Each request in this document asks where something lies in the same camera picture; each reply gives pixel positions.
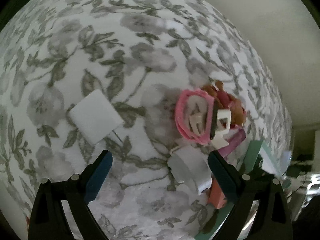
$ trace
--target stuffed animal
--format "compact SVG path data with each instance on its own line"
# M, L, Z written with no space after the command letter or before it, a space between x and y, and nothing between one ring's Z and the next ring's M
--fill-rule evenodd
M247 119L247 114L241 106L241 101L223 90L222 81L218 80L217 82L215 82L215 85L218 90L213 85L205 85L204 87L202 87L202 90L206 91L210 96L216 99L216 102L219 105L219 109L230 109L230 128L234 128L236 125L243 126Z

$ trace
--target bed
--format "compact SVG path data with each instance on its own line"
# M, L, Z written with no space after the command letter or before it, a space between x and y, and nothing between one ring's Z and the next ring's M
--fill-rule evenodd
M173 110L183 89L215 80L247 110L229 163L240 167L252 139L277 160L289 147L291 118L269 69L204 0L31 0L1 31L0 55L0 179L25 216L41 178L66 180L106 148L113 167L89 204L105 234L192 239L215 210L168 170L180 137ZM68 113L95 89L124 125L92 147Z

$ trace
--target pink trim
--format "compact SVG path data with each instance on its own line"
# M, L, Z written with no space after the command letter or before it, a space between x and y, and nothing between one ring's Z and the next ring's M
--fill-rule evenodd
M184 123L185 106L187 104L188 98L191 96L200 96L206 99L208 102L208 111L207 111L207 119L205 122L205 129L204 129L204 133L201 136L197 136L195 133L193 133L190 129L188 129L188 127ZM189 141L200 143L202 145L206 145L210 142L210 130L211 130L211 122L212 122L213 104L214 104L214 97L210 96L207 92L201 89L197 89L195 91L186 89L182 91L176 104L174 117L175 117L175 123L176 123L177 129L183 138Z

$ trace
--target white square object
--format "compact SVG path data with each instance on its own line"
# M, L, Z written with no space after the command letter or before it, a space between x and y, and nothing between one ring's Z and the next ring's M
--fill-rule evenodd
M76 104L69 116L91 145L95 145L123 123L100 90L91 92Z

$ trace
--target silver screw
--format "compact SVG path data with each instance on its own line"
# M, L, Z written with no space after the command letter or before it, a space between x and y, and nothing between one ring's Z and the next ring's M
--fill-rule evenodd
M41 182L41 184L46 184L46 183L47 183L47 181L48 181L48 179L47 179L47 178L42 178L40 182Z
M78 180L80 178L80 175L79 174L73 174L71 176L71 180Z
M274 183L274 184L276 184L276 185L278 185L280 182L279 182L279 180L277 180L277 179L272 179L272 182Z
M250 180L250 176L248 174L243 174L242 179L244 180Z

